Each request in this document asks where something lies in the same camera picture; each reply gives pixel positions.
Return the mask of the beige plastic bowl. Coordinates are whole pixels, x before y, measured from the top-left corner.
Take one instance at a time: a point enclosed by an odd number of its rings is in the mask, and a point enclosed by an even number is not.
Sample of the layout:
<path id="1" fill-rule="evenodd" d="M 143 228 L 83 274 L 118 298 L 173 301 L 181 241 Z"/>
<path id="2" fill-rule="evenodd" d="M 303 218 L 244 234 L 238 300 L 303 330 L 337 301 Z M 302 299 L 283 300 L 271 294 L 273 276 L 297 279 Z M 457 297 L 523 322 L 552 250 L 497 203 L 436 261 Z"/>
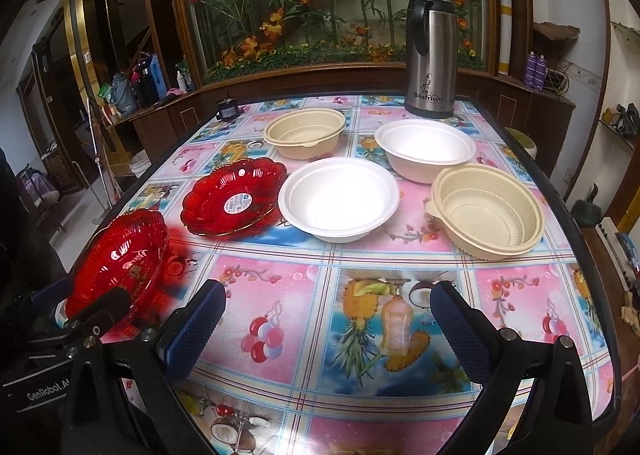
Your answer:
<path id="1" fill-rule="evenodd" d="M 341 111 L 302 109 L 272 120 L 262 131 L 262 138 L 282 157 L 316 159 L 332 152 L 345 126 L 346 117 Z"/>
<path id="2" fill-rule="evenodd" d="M 482 164 L 440 171 L 425 210 L 442 223 L 454 245 L 481 260 L 523 256 L 544 233 L 544 212 L 530 189 Z"/>

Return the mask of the red plastic plate with sticker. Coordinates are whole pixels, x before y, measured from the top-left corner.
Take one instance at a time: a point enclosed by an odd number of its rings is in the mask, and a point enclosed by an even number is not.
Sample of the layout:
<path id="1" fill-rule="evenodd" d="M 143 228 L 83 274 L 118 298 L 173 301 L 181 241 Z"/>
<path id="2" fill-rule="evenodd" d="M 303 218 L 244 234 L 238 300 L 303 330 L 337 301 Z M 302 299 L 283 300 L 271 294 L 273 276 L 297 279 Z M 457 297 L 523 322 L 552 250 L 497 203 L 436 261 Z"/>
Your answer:
<path id="1" fill-rule="evenodd" d="M 283 163 L 265 157 L 217 168 L 184 196 L 180 220 L 191 234 L 220 241 L 258 233 L 279 218 L 278 195 L 287 177 Z"/>

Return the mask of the colourful fruit pattern tablecloth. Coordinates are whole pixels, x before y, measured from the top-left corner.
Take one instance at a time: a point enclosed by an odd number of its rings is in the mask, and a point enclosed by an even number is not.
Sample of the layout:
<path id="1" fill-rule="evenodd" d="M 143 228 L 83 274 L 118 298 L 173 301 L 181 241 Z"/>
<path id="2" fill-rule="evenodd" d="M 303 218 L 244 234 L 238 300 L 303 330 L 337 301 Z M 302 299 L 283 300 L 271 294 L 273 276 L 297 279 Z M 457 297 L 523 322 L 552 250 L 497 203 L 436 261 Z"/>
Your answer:
<path id="1" fill-rule="evenodd" d="M 130 190 L 120 210 L 160 212 L 170 241 L 160 294 L 163 319 L 207 279 L 227 308 L 182 403 L 218 454 L 434 454 L 480 386 L 465 375 L 433 317 L 432 287 L 453 283 L 496 327 L 550 342 L 571 337 L 593 416 L 611 407 L 614 371 L 597 309 L 576 260 L 561 201 L 540 196 L 546 228 L 525 255 L 468 256 L 426 211 L 431 189 L 400 180 L 394 215 L 367 236 L 330 244 L 273 215 L 231 241 L 191 234 L 180 214 L 194 184 L 241 159 L 278 160 L 268 123 L 311 107 L 346 118 L 336 155 L 386 165 L 375 131 L 406 118 L 400 98 L 337 95 L 270 100 L 232 123 L 208 122 L 171 149 Z"/>

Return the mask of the white plastic bucket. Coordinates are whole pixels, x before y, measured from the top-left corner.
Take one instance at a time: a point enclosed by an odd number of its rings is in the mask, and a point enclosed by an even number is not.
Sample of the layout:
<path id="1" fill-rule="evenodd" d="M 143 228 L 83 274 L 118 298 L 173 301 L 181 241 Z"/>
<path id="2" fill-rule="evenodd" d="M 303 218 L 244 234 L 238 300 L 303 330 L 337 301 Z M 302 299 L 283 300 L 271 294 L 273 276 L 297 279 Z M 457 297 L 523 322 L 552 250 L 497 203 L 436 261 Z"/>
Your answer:
<path id="1" fill-rule="evenodd" d="M 142 175 L 144 175 L 144 172 L 148 170 L 149 167 L 151 166 L 152 166 L 152 161 L 149 158 L 148 153 L 145 152 L 144 149 L 142 149 L 141 152 L 138 152 L 136 155 L 134 155 L 134 157 L 132 157 L 131 160 L 129 161 L 130 171 L 136 178 L 141 178 Z"/>

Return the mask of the white foam bowl near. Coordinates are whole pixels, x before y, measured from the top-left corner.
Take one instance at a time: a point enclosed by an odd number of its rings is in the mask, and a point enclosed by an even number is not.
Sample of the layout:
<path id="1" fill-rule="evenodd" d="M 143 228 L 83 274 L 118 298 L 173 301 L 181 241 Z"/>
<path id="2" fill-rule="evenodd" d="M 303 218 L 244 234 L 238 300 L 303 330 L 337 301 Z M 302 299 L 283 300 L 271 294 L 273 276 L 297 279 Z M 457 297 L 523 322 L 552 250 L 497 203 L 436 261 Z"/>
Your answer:
<path id="1" fill-rule="evenodd" d="M 288 176 L 278 195 L 279 210 L 288 223 L 334 244 L 369 235 L 399 204 L 399 186 L 390 171 L 352 157 L 305 164 Z"/>

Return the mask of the white foam bowl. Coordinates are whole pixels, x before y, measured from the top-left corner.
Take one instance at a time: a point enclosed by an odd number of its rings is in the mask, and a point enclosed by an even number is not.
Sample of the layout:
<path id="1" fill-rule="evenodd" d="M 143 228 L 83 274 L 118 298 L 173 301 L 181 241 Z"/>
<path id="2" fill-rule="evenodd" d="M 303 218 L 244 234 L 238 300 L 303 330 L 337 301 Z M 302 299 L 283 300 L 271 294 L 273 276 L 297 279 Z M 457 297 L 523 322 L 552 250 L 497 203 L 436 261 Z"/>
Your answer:
<path id="1" fill-rule="evenodd" d="M 369 235 L 399 204 L 399 186 L 390 171 L 352 157 L 305 164 L 288 176 L 278 195 L 279 210 L 288 223 L 334 244 Z"/>
<path id="2" fill-rule="evenodd" d="M 440 171 L 465 164 L 476 153 L 469 135 L 433 120 L 385 123 L 375 130 L 374 139 L 397 174 L 420 184 L 432 184 Z"/>

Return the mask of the grey blue kettle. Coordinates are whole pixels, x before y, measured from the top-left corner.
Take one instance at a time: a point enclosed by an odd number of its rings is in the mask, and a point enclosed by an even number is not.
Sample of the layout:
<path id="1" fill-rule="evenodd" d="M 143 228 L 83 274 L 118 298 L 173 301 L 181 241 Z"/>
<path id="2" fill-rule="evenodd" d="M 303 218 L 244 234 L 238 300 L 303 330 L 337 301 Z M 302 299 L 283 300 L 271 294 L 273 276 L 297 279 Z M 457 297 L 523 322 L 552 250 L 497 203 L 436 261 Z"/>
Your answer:
<path id="1" fill-rule="evenodd" d="M 108 103 L 115 106 L 121 116 L 128 116 L 138 109 L 134 90 L 123 74 L 114 74 L 111 90 L 108 91 L 106 99 Z"/>

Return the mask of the white foam bowl far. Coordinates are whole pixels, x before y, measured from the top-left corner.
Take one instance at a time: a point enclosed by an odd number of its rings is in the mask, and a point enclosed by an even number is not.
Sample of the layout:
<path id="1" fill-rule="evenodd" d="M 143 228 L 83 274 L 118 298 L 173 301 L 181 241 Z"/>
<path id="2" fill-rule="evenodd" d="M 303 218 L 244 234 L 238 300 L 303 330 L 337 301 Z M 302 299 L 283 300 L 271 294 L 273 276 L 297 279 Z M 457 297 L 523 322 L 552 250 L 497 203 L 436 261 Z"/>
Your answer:
<path id="1" fill-rule="evenodd" d="M 440 171 L 465 164 L 476 153 L 469 135 L 433 120 L 385 123 L 375 130 L 374 139 L 397 174 L 420 184 L 432 184 Z"/>

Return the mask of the small black motor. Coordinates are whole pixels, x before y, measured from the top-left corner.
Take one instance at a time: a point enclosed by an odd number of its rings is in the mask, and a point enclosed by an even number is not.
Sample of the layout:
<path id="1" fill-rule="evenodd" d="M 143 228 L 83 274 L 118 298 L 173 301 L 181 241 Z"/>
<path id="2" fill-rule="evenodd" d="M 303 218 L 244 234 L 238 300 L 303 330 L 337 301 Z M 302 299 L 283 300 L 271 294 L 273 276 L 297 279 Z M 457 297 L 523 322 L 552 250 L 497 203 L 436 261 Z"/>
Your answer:
<path id="1" fill-rule="evenodd" d="M 238 101 L 234 97 L 227 97 L 217 103 L 216 118 L 219 121 L 230 122 L 242 115 Z"/>

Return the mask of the purple bottles on shelf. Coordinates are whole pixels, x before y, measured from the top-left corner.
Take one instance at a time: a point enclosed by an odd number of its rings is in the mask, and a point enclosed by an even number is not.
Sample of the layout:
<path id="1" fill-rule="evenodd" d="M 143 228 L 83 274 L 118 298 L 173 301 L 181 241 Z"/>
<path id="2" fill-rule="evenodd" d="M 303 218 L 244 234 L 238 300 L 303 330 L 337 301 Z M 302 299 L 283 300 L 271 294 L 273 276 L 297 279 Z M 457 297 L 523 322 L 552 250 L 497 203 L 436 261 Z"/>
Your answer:
<path id="1" fill-rule="evenodd" d="M 530 51 L 526 57 L 523 83 L 536 91 L 542 91 L 547 71 L 547 62 L 544 56 Z"/>

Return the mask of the stainless steel thermos jug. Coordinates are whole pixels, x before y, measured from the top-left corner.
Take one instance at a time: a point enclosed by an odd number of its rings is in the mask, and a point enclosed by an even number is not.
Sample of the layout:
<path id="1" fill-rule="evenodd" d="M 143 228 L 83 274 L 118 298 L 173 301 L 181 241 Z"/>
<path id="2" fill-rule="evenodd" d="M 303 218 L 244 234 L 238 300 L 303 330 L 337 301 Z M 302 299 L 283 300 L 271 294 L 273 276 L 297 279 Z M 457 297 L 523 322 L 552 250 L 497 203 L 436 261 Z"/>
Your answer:
<path id="1" fill-rule="evenodd" d="M 410 114 L 447 119 L 454 112 L 458 54 L 452 0 L 409 0 L 406 18 L 407 89 Z"/>

